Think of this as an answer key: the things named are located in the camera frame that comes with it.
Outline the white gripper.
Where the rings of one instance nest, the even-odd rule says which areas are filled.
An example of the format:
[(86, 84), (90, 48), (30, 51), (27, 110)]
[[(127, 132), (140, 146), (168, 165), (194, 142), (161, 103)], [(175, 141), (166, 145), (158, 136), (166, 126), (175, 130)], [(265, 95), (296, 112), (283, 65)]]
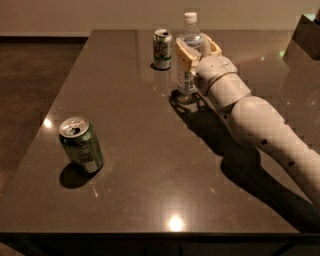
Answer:
[(236, 73), (237, 68), (230, 59), (221, 56), (221, 48), (207, 34), (202, 33), (201, 36), (202, 55), (206, 56), (201, 61), (201, 53), (188, 46), (181, 38), (176, 39), (175, 49), (183, 71), (196, 74), (196, 87), (206, 95), (214, 82), (227, 74)]

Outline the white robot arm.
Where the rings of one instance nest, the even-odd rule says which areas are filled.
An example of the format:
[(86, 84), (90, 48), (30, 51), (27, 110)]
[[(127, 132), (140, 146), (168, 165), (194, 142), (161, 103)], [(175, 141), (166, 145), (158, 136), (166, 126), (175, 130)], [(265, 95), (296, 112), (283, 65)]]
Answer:
[(183, 70), (192, 75), (196, 88), (211, 101), (232, 137), (272, 157), (320, 207), (320, 155), (298, 137), (269, 102), (251, 93), (237, 68), (208, 35), (202, 36), (200, 50), (180, 38), (175, 49)]

